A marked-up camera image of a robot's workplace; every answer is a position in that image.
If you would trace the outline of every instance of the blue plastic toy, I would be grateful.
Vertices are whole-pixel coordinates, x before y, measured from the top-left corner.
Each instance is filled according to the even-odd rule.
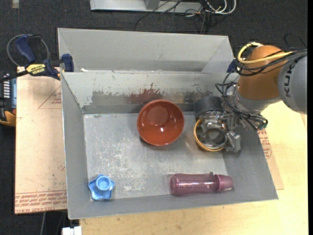
[[[114,182],[103,174],[99,174],[95,180],[88,183],[91,197],[94,200],[110,199],[114,185]]]

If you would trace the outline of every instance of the metal bar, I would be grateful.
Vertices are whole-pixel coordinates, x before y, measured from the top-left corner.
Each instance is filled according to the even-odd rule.
[[[158,9],[147,9],[144,0],[90,0],[92,11],[142,11],[164,12],[177,4],[176,1],[161,1]],[[201,8],[199,2],[181,2],[175,9],[175,13],[195,13]]]

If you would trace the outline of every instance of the bowl rim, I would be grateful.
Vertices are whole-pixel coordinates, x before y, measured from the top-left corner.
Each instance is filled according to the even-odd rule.
[[[139,119],[140,119],[140,116],[143,114],[143,112],[144,112],[149,106],[151,106],[152,104],[155,104],[155,103],[159,103],[159,102],[165,102],[165,103],[169,103],[169,104],[175,106],[175,107],[179,110],[179,112],[180,112],[180,114],[181,114],[181,116],[182,116],[182,129],[180,130],[179,134],[177,135],[177,137],[176,137],[175,139],[173,139],[173,140],[171,140],[171,141],[169,141],[169,142],[167,142],[167,143],[165,143],[165,144],[155,144],[155,143],[151,143],[150,141],[147,141],[145,138],[142,137],[141,132],[140,132],[140,130],[139,130],[139,123],[140,123]],[[139,133],[140,137],[141,137],[145,142],[147,142],[148,144],[153,145],[153,146],[165,146],[165,145],[169,145],[169,144],[173,143],[173,142],[174,142],[175,140],[177,140],[177,139],[180,137],[180,135],[182,134],[182,132],[183,132],[183,130],[184,130],[184,126],[185,126],[185,117],[184,117],[183,111],[180,109],[180,107],[179,107],[176,103],[174,103],[174,102],[172,102],[172,101],[169,101],[169,100],[167,100],[167,99],[154,99],[154,100],[152,100],[152,101],[149,101],[148,103],[146,103],[146,104],[141,108],[141,110],[140,110],[139,113],[138,113],[138,117],[137,117],[137,130],[138,130],[138,133]]]

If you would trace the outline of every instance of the yellow ring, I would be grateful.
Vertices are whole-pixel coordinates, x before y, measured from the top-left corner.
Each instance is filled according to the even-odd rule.
[[[203,150],[206,150],[206,151],[210,151],[210,152],[216,152],[216,151],[220,151],[220,150],[223,150],[224,147],[222,148],[218,148],[218,149],[210,149],[208,147],[206,147],[205,145],[203,145],[203,143],[200,142],[200,140],[198,139],[197,137],[197,126],[199,124],[202,123],[202,119],[198,119],[198,121],[196,122],[196,125],[195,125],[195,128],[194,128],[194,137],[195,137],[195,140],[196,140],[196,143],[198,144],[198,146],[200,146]]]

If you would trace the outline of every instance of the plastic bottle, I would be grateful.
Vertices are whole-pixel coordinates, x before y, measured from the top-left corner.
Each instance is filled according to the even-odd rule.
[[[171,177],[170,188],[174,196],[194,193],[210,193],[233,189],[233,179],[229,176],[208,174],[175,174]]]

